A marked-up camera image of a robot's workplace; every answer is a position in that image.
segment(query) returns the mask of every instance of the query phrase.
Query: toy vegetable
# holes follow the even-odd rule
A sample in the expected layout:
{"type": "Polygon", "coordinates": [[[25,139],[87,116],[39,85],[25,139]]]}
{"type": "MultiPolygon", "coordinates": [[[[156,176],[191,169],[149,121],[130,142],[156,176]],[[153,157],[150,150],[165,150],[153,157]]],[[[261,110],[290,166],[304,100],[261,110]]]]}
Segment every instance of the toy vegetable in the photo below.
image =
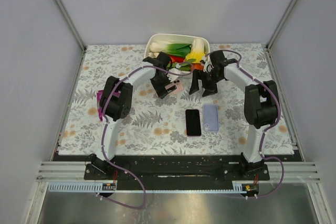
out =
{"type": "Polygon", "coordinates": [[[201,60],[203,56],[205,56],[204,42],[201,38],[196,38],[193,40],[193,43],[191,46],[191,52],[185,57],[185,60],[195,59],[194,63],[201,64],[201,60]]]}
{"type": "Polygon", "coordinates": [[[168,41],[158,40],[151,43],[149,49],[151,52],[165,52],[168,55],[179,56],[185,58],[191,52],[191,44],[185,43],[171,43],[168,41]]]}

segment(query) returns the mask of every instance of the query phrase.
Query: lavender smartphone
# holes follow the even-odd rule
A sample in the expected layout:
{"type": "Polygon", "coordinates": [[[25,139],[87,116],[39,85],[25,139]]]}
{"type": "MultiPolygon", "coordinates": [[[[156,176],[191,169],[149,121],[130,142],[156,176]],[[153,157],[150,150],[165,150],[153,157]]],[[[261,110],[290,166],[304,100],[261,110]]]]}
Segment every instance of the lavender smartphone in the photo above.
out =
{"type": "Polygon", "coordinates": [[[205,132],[218,132],[218,106],[214,104],[203,105],[203,129],[205,132]]]}

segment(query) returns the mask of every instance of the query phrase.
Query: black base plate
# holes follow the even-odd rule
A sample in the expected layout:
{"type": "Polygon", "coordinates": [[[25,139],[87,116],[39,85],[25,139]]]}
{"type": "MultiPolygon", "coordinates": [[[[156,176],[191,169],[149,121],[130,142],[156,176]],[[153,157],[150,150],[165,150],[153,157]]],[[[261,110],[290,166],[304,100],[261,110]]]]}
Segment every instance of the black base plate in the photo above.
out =
{"type": "Polygon", "coordinates": [[[254,170],[248,172],[244,175],[241,174],[239,170],[239,164],[223,164],[224,170],[224,180],[252,180],[254,181],[256,175],[258,175],[258,180],[268,181],[269,172],[266,164],[263,164],[262,169],[254,170]]]}

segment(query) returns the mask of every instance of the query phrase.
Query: white wall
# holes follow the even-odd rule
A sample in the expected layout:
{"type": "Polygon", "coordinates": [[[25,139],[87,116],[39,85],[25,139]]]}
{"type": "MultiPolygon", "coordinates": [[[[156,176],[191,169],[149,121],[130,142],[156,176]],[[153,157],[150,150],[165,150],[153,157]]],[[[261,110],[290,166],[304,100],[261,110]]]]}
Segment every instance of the white wall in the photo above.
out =
{"type": "Polygon", "coordinates": [[[53,0],[0,0],[0,218],[20,223],[80,50],[53,0]]]}
{"type": "Polygon", "coordinates": [[[63,0],[84,42],[147,43],[155,33],[268,42],[290,0],[63,0]]]}
{"type": "Polygon", "coordinates": [[[336,215],[336,0],[299,0],[271,49],[306,157],[336,215]]]}

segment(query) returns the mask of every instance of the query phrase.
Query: phone screen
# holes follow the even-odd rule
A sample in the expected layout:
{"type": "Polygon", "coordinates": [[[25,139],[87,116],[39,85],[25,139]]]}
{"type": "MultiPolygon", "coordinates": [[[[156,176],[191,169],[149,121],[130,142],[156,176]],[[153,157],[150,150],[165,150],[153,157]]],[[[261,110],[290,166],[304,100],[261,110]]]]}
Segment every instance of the phone screen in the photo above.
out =
{"type": "Polygon", "coordinates": [[[186,110],[185,122],[187,126],[187,136],[200,136],[202,134],[199,110],[186,110]]]}

